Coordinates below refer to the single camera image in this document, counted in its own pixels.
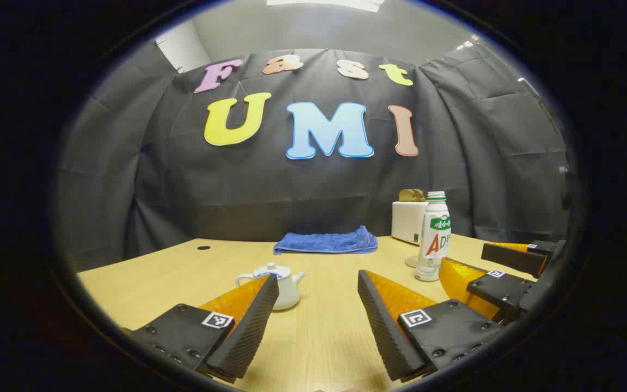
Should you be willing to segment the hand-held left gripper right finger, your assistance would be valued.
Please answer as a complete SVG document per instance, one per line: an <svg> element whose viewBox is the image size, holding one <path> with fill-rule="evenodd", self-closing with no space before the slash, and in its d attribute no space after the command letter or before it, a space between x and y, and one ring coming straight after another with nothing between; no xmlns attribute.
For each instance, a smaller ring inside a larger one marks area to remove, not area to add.
<svg viewBox="0 0 627 392"><path fill-rule="evenodd" d="M435 302L368 270L358 294L391 380L410 381L465 359L503 326L457 299Z"/></svg>

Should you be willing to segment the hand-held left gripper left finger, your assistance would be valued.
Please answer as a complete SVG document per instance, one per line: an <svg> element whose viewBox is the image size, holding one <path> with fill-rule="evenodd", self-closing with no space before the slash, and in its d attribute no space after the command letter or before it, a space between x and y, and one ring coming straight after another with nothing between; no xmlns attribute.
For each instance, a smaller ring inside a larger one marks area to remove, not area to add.
<svg viewBox="0 0 627 392"><path fill-rule="evenodd" d="M266 274L198 307L179 303L122 332L187 370L234 382L254 359L278 295L277 278Z"/></svg>

